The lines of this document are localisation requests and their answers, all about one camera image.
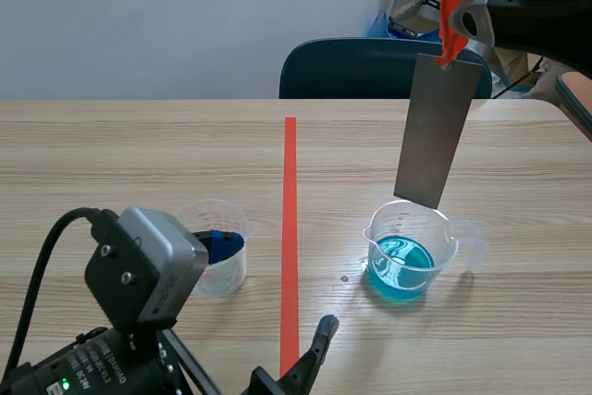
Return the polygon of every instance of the black cable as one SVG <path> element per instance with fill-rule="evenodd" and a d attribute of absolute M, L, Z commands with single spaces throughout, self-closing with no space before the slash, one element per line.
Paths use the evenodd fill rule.
<path fill-rule="evenodd" d="M 543 58 L 540 57 L 537 62 L 534 64 L 533 69 L 531 69 L 530 71 L 528 71 L 526 74 L 524 74 L 519 80 L 517 80 L 516 82 L 514 82 L 512 85 L 510 85 L 509 87 L 506 87 L 504 90 L 502 90 L 501 92 L 499 92 L 498 94 L 496 94 L 495 96 L 493 96 L 491 99 L 497 99 L 499 98 L 502 94 L 504 94 L 505 92 L 507 92 L 510 88 L 515 87 L 516 85 L 518 85 L 520 82 L 522 82 L 524 79 L 526 79 L 528 76 L 530 76 L 531 74 L 533 74 L 534 72 L 536 72 L 539 68 L 540 68 L 540 64 L 543 61 Z"/>
<path fill-rule="evenodd" d="M 75 210 L 70 210 L 65 215 L 60 217 L 54 224 L 52 229 L 47 234 L 45 242 L 35 268 L 31 275 L 31 282 L 27 289 L 27 296 L 25 297 L 25 303 L 22 306 L 22 312 L 20 313 L 20 320 L 18 321 L 17 333 L 15 334 L 10 354 L 8 355 L 8 361 L 6 362 L 6 370 L 2 380 L 8 378 L 8 373 L 19 365 L 20 354 L 25 345 L 25 338 L 27 337 L 27 331 L 29 330 L 29 324 L 33 315 L 33 309 L 35 308 L 35 302 L 37 301 L 37 295 L 39 294 L 39 288 L 41 287 L 41 281 L 43 279 L 43 273 L 49 262 L 49 257 L 52 254 L 54 247 L 56 246 L 57 239 L 60 237 L 64 229 L 77 219 L 86 218 L 90 222 L 93 222 L 101 214 L 98 208 L 87 208 L 81 207 Z"/>

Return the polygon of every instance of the blue liquid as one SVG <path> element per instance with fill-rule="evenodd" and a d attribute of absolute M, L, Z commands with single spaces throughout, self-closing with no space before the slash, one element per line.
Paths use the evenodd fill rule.
<path fill-rule="evenodd" d="M 399 264 L 416 268 L 431 268 L 434 260 L 422 244 L 410 238 L 394 235 L 383 238 L 368 258 L 368 277 L 372 285 L 383 295 L 398 300 L 411 300 L 420 296 L 429 286 L 437 271 L 410 270 Z"/>

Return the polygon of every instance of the wood grain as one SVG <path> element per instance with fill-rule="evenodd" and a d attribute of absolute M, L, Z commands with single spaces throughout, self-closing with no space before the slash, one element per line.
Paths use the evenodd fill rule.
<path fill-rule="evenodd" d="M 592 145 L 551 105 L 475 101 L 440 209 L 484 223 L 426 297 L 398 307 L 364 279 L 362 228 L 392 199 L 407 101 L 0 102 L 0 362 L 43 238 L 67 210 L 237 203 L 256 222 L 249 275 L 191 297 L 177 332 L 225 393 L 279 371 L 283 123 L 298 119 L 301 349 L 341 325 L 314 393 L 556 395 L 592 390 Z M 75 224 L 55 250 L 24 360 L 105 324 Z M 347 282 L 341 277 L 348 277 Z"/>

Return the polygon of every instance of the empty measuring cup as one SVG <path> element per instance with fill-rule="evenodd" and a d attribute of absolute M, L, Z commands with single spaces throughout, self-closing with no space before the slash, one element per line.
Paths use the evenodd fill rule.
<path fill-rule="evenodd" d="M 243 247 L 233 256 L 208 265 L 194 293 L 205 297 L 228 295 L 236 290 L 247 276 L 247 240 L 255 233 L 255 225 L 249 221 L 235 204 L 219 199 L 205 199 L 181 207 L 175 217 L 188 231 L 219 230 L 239 233 L 244 239 Z"/>
<path fill-rule="evenodd" d="M 410 201 L 379 207 L 363 231 L 369 242 L 367 274 L 381 293 L 399 300 L 420 296 L 440 270 L 469 247 L 468 267 L 481 265 L 487 242 L 474 221 L 448 219 Z"/>

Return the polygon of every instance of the screw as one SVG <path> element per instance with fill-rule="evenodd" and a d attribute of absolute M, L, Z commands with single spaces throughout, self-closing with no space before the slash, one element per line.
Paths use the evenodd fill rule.
<path fill-rule="evenodd" d="M 130 272 L 123 272 L 121 274 L 121 284 L 127 286 L 133 280 L 133 275 Z"/>
<path fill-rule="evenodd" d="M 101 246 L 101 256 L 105 258 L 109 254 L 111 254 L 111 246 L 109 244 Z"/>

